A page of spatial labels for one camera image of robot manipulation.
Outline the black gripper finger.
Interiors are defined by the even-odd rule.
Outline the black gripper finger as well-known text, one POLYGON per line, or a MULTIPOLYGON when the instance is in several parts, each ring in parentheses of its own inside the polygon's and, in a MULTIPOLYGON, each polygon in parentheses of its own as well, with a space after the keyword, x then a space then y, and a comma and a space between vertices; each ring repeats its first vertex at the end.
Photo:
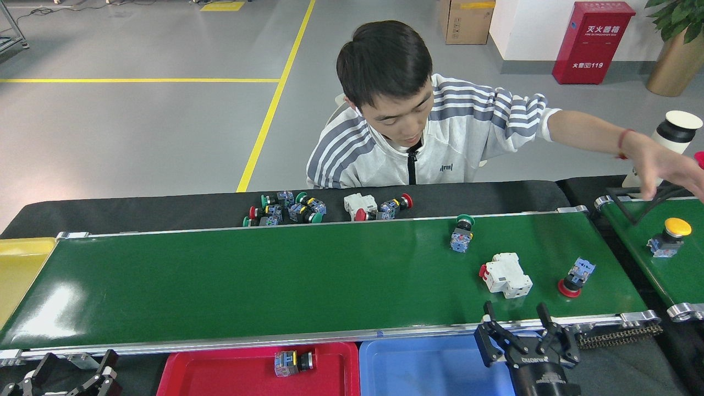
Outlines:
POLYGON ((71 389, 67 395, 121 395, 123 387, 117 381, 117 372, 113 368, 119 355, 108 349, 104 354, 96 373, 85 383, 71 389))
POLYGON ((1 395, 42 395, 42 386, 57 363, 58 356, 54 353, 46 353, 37 367, 27 372, 22 381, 5 385, 1 395))

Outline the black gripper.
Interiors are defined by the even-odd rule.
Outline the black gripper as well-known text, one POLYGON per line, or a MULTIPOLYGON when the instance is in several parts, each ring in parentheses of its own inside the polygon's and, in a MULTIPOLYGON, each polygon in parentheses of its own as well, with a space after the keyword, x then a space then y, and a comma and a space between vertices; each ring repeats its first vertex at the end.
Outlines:
POLYGON ((474 331, 483 365, 488 368, 504 358, 515 395, 580 395, 581 387, 570 383, 564 371, 581 361, 573 331, 556 323, 545 303, 539 303, 536 312, 544 327, 536 351, 544 356, 525 357, 526 344, 496 321, 491 301, 485 301, 482 321, 474 331), (548 356, 549 351, 557 356, 548 356))

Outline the person's left hand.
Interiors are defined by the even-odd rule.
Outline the person's left hand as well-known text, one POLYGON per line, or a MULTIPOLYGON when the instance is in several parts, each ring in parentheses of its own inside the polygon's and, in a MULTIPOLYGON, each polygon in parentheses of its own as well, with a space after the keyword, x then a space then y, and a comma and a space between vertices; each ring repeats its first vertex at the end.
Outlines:
POLYGON ((626 131, 619 148, 631 160, 641 180, 640 193, 644 200, 653 200, 658 179, 684 187, 703 200, 703 170, 693 158, 669 150, 632 130, 626 131))

